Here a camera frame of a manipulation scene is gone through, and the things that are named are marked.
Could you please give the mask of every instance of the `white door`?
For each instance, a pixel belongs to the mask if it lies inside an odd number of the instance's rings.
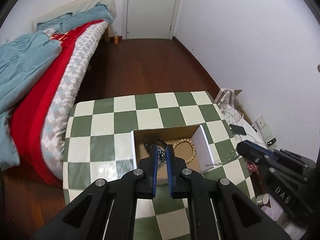
[[[168,39],[176,0],[128,0],[127,39]]]

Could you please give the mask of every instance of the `cardboard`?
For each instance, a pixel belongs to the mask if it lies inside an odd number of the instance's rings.
[[[211,166],[207,167],[206,164],[214,163],[202,125],[134,130],[131,132],[131,135],[133,166],[135,169],[141,159],[149,157],[149,152],[144,147],[144,142],[150,137],[160,138],[166,144],[174,144],[179,139],[191,138],[196,147],[196,155],[195,158],[187,164],[187,167],[194,171],[203,173],[211,168]],[[179,158],[188,160],[192,156],[192,148],[190,144],[182,143],[175,148],[174,154]],[[167,166],[165,165],[157,173],[157,184],[160,185],[167,182]]]

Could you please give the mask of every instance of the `table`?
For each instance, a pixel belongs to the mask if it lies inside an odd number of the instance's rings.
[[[121,178],[133,169],[132,130],[202,124],[215,163],[236,156],[236,140],[206,91],[132,95],[76,104],[68,120],[63,191],[68,204],[98,178]],[[255,201],[243,158],[204,173],[226,177]],[[190,239],[187,200],[171,199],[167,185],[153,200],[138,199],[134,239]]]

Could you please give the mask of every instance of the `silver bolt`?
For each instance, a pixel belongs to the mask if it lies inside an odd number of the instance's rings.
[[[188,168],[185,168],[182,170],[182,174],[184,175],[190,175],[192,173],[192,170],[188,169]]]
[[[101,187],[103,186],[104,184],[106,183],[106,181],[104,179],[97,179],[95,184],[98,186],[98,187]]]
[[[230,180],[228,180],[227,178],[222,178],[220,179],[220,183],[224,186],[229,185],[230,184]]]
[[[134,174],[134,175],[137,175],[137,176],[141,175],[142,173],[143,173],[143,170],[142,170],[142,169],[135,169],[135,170],[133,171],[133,174]]]

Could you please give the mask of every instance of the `white mug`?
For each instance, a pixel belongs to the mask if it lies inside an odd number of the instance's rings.
[[[257,196],[257,204],[258,205],[265,205],[269,201],[269,194],[265,193],[262,195]]]

